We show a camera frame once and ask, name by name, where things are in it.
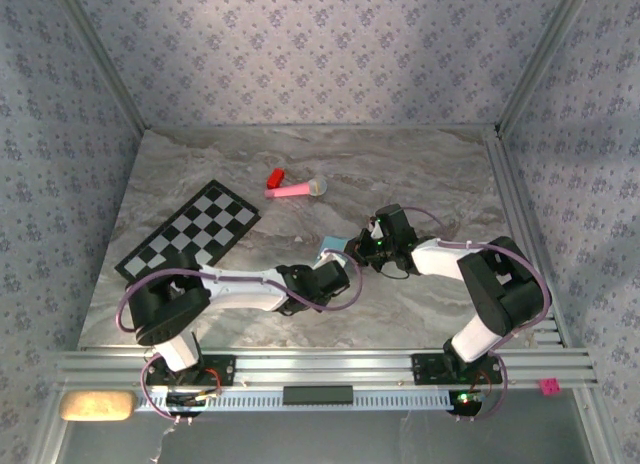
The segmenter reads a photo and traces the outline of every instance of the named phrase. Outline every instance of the small blue object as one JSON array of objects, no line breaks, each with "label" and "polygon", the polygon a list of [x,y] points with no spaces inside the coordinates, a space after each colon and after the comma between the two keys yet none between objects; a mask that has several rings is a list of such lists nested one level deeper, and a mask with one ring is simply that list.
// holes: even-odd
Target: small blue object
[{"label": "small blue object", "polygon": [[318,250],[318,257],[316,261],[319,261],[322,257],[322,251],[325,249],[335,249],[337,251],[344,251],[345,247],[347,247],[347,243],[349,239],[344,239],[342,237],[334,237],[334,236],[325,236],[322,240],[322,244],[320,244],[320,249]]}]

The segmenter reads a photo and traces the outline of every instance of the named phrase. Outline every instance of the red block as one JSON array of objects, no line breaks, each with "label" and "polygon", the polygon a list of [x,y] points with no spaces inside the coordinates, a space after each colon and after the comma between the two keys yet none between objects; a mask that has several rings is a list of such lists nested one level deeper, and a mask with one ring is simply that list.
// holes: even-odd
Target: red block
[{"label": "red block", "polygon": [[545,396],[552,396],[560,392],[560,384],[558,384],[558,380],[555,377],[550,379],[540,379],[538,384],[540,385],[542,394]]},{"label": "red block", "polygon": [[275,189],[276,187],[280,187],[283,179],[284,170],[278,168],[274,169],[269,176],[269,179],[267,179],[267,189]]}]

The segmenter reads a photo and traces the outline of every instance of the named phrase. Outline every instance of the table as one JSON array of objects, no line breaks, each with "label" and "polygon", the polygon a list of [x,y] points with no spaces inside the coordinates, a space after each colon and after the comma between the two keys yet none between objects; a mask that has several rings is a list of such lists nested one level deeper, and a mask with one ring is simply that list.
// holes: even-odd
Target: table
[{"label": "table", "polygon": [[[275,167],[286,170],[290,183],[324,175],[328,191],[319,198],[267,200],[265,182]],[[327,126],[147,131],[81,347],[134,343],[132,335],[114,325],[125,285],[114,266],[211,179],[262,215],[219,261],[223,269],[312,264],[324,236],[353,237],[368,216],[393,202],[429,209],[448,224],[449,238],[489,240],[508,233],[479,132]],[[439,232],[425,216],[408,216],[419,235]],[[474,312],[464,284],[457,281],[394,281],[371,269],[365,269],[364,279],[360,300],[344,312],[284,317],[253,310],[205,311],[195,331],[203,347],[440,347]],[[347,291],[334,305],[349,296]],[[532,345],[532,337],[511,344]]]}]

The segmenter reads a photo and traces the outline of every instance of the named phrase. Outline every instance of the patterned wallpaper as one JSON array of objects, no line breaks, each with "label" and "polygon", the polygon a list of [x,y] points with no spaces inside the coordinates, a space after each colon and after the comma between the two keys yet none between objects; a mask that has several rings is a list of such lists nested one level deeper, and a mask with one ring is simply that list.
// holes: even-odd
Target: patterned wallpaper
[{"label": "patterned wallpaper", "polygon": [[588,0],[509,139],[559,297],[640,463],[640,0]]},{"label": "patterned wallpaper", "polygon": [[557,0],[81,0],[147,123],[495,122]]},{"label": "patterned wallpaper", "polygon": [[137,142],[55,1],[0,2],[0,462],[23,463]]}]

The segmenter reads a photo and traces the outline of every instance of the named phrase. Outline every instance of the checkerboard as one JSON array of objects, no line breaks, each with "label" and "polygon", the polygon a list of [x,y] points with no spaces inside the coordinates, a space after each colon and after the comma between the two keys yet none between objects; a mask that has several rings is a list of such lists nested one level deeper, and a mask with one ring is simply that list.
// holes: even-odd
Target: checkerboard
[{"label": "checkerboard", "polygon": [[115,269],[131,282],[179,252],[195,256],[199,264],[213,265],[259,219],[258,209],[211,181]]}]

